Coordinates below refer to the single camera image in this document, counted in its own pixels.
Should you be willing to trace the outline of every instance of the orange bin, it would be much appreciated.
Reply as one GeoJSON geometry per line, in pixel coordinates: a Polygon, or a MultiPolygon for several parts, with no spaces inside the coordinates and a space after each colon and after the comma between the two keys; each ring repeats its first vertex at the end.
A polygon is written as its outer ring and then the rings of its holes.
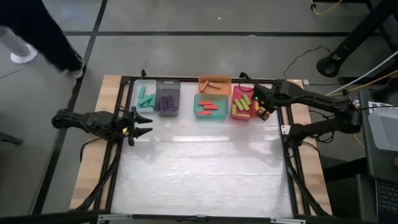
{"type": "Polygon", "coordinates": [[[199,76],[199,93],[206,94],[224,94],[231,95],[231,77],[229,75],[200,75],[199,76]],[[207,83],[206,88],[202,91],[203,86],[207,83]],[[216,84],[219,88],[213,88],[209,83],[216,84]]]}

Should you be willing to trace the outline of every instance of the white tabletop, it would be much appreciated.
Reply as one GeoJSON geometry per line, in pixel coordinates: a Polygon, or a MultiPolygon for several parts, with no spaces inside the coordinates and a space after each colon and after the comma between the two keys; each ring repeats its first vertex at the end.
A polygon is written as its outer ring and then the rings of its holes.
{"type": "Polygon", "coordinates": [[[142,113],[154,122],[139,127],[154,130],[123,144],[111,213],[291,218],[276,113],[267,121],[196,119],[197,91],[197,83],[181,84],[176,117],[142,113]]]}

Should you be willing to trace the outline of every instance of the white sneaker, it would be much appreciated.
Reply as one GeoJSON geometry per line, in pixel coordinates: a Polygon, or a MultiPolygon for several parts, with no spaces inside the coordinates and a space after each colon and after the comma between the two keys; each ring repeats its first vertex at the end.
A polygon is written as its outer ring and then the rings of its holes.
{"type": "Polygon", "coordinates": [[[68,69],[66,69],[65,71],[63,71],[63,73],[65,75],[71,75],[71,76],[73,75],[77,79],[77,78],[81,78],[83,76],[85,70],[86,70],[86,65],[83,62],[81,69],[76,70],[76,71],[69,71],[68,69]]]}

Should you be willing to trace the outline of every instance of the red block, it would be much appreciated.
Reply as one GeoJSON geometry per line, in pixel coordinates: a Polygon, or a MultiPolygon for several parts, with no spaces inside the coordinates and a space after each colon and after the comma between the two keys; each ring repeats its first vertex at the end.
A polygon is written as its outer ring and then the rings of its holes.
{"type": "Polygon", "coordinates": [[[197,115],[211,115],[211,111],[199,111],[197,115]]]}
{"type": "Polygon", "coordinates": [[[199,101],[199,106],[212,105],[212,104],[213,103],[211,101],[205,101],[205,100],[199,101]]]}
{"type": "Polygon", "coordinates": [[[205,110],[218,110],[217,105],[205,105],[205,110]]]}

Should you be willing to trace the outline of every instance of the wooden table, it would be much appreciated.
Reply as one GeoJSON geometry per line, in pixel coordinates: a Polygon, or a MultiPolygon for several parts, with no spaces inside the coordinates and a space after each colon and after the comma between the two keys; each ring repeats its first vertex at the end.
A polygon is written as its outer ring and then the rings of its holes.
{"type": "MultiPolygon", "coordinates": [[[[120,75],[105,75],[102,83],[101,90],[99,92],[98,101],[96,104],[95,111],[109,111],[114,112],[116,98],[118,97],[119,86],[122,76],[120,75]]],[[[301,87],[301,80],[290,80],[301,87]]],[[[122,97],[122,105],[125,104],[127,98],[127,89],[124,89],[122,97]]],[[[308,124],[311,123],[310,113],[308,107],[305,105],[294,104],[292,105],[293,119],[295,123],[308,124]]],[[[89,140],[96,138],[96,136],[90,136],[89,140]]],[[[313,138],[307,138],[306,142],[317,145],[313,138]]],[[[99,140],[95,141],[85,147],[83,160],[80,165],[78,178],[76,180],[75,191],[73,193],[70,208],[76,208],[79,206],[84,199],[90,194],[95,185],[98,183],[100,177],[101,166],[105,154],[106,141],[99,140]]],[[[323,178],[322,167],[318,152],[310,146],[303,145],[299,147],[300,156],[303,167],[303,174],[305,178],[305,184],[315,200],[322,206],[322,208],[331,214],[331,207],[329,203],[328,192],[326,191],[326,184],[323,178]]],[[[302,198],[299,188],[295,186],[298,212],[304,214],[302,206],[302,198]]],[[[105,208],[105,201],[108,194],[108,184],[105,185],[103,195],[101,197],[101,203],[99,208],[105,208]]]]}

